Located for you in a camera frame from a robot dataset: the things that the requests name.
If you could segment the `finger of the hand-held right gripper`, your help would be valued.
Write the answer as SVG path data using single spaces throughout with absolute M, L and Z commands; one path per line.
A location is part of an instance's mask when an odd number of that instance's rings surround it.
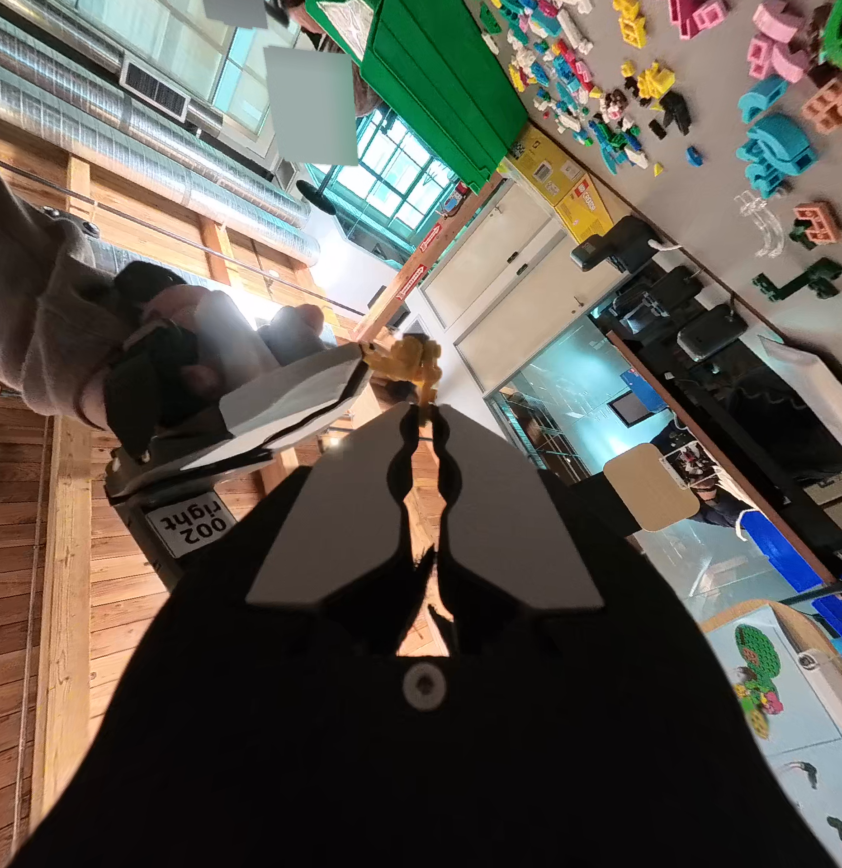
M 227 432 L 234 438 L 280 435 L 311 419 L 340 416 L 370 377 L 360 344 L 342 344 L 273 369 L 220 399 Z
M 204 414 L 179 428 L 180 468 L 198 470 L 261 452 L 270 456 L 346 414 L 352 414 L 351 406 L 275 406 L 227 418 Z

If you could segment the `tan frame brick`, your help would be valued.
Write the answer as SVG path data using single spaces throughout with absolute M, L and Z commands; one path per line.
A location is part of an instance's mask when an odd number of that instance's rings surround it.
M 821 136 L 842 130 L 842 72 L 804 103 L 800 115 Z
M 801 203 L 793 208 L 793 214 L 795 221 L 789 233 L 790 239 L 806 249 L 842 241 L 842 228 L 829 202 Z

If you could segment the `rounded wooden board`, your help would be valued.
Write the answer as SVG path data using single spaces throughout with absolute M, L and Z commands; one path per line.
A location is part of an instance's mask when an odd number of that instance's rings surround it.
M 641 530 L 659 532 L 700 511 L 698 496 L 652 443 L 640 443 L 611 458 L 602 474 Z

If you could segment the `blue storage bins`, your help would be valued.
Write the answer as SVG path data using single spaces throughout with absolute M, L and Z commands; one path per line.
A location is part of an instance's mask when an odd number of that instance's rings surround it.
M 749 537 L 791 588 L 804 594 L 825 586 L 819 575 L 782 533 L 757 509 L 741 513 L 736 525 L 739 536 Z M 842 635 L 841 594 L 812 600 L 815 612 Z

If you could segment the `yellow brick flower assembly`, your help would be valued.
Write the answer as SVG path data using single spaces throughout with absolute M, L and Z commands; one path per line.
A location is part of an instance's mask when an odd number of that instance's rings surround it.
M 363 362 L 373 377 L 387 383 L 408 384 L 420 407 L 434 406 L 442 378 L 442 347 L 423 333 L 407 334 L 389 347 L 359 343 Z

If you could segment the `black brick piece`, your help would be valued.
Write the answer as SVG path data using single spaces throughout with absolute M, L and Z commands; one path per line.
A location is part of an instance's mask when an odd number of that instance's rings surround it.
M 685 98 L 678 91 L 668 90 L 660 97 L 650 98 L 648 107 L 656 113 L 648 125 L 656 140 L 663 141 L 671 126 L 682 136 L 689 135 L 693 119 Z

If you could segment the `wooden booklet board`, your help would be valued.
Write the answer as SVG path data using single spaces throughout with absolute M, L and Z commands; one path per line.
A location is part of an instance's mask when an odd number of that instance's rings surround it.
M 827 631 L 806 614 L 799 613 L 797 610 L 779 602 L 763 599 L 739 602 L 723 610 L 721 613 L 699 622 L 699 626 L 703 633 L 709 634 L 720 627 L 739 622 L 763 607 L 770 607 L 774 611 L 782 632 L 798 651 L 805 652 L 811 648 L 822 651 L 828 656 L 830 662 L 842 677 L 842 655 L 839 653 L 837 647 L 833 645 Z

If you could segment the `black office chair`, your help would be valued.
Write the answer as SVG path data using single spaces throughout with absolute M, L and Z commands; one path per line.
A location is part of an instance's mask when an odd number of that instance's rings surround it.
M 661 270 L 655 256 L 679 248 L 628 215 L 607 232 L 589 235 L 570 258 L 584 273 L 607 263 L 630 277 L 602 310 L 604 321 L 619 327 L 624 338 L 646 345 L 673 337 L 689 359 L 703 362 L 738 340 L 747 323 L 731 303 L 706 309 L 696 302 L 703 286 L 692 266 Z

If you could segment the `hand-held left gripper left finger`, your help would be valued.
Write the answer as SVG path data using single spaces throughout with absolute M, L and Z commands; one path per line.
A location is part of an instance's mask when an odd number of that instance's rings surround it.
M 412 550 L 418 407 L 401 403 L 343 438 L 312 467 L 246 595 L 259 608 L 310 609 Z

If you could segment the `dark green brick piece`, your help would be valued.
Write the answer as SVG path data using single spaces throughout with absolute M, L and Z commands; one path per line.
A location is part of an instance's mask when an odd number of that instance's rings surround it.
M 765 274 L 753 277 L 752 285 L 771 303 L 785 301 L 802 290 L 808 290 L 816 298 L 826 300 L 839 295 L 836 281 L 841 276 L 842 265 L 834 259 L 822 257 L 782 286 L 774 284 Z

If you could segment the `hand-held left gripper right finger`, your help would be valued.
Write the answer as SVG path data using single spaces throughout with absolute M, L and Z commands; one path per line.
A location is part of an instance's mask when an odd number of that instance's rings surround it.
M 442 597 L 459 593 L 537 614 L 603 609 L 602 595 L 539 472 L 492 430 L 452 406 L 431 411 L 445 501 L 438 544 Z

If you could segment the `wooden post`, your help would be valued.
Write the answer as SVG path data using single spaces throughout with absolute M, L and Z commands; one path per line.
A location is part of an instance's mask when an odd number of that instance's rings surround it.
M 479 193 L 469 193 L 458 207 L 438 218 L 405 265 L 370 306 L 366 315 L 354 326 L 350 333 L 352 342 L 375 341 L 406 298 L 430 273 L 441 255 L 491 199 L 502 182 L 502 175 L 494 172 L 492 179 L 483 185 Z

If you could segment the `green plastic tray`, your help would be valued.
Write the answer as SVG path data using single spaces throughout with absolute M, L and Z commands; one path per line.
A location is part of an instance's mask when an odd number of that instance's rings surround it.
M 461 1 L 307 2 L 413 134 L 480 194 L 528 113 Z

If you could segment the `large teal arch brick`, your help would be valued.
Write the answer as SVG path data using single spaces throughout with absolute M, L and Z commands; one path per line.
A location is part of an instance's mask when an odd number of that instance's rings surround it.
M 803 175 L 818 161 L 806 133 L 785 114 L 765 114 L 747 130 L 734 155 L 746 163 L 744 176 L 751 190 L 770 199 L 788 180 Z

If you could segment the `white door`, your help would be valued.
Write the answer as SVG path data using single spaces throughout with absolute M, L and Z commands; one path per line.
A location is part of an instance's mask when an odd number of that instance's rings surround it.
M 563 239 L 467 331 L 456 349 L 483 393 L 508 381 L 624 278 L 607 260 L 583 272 Z
M 421 293 L 440 324 L 454 325 L 553 218 L 553 208 L 540 195 L 506 184 L 423 284 Z

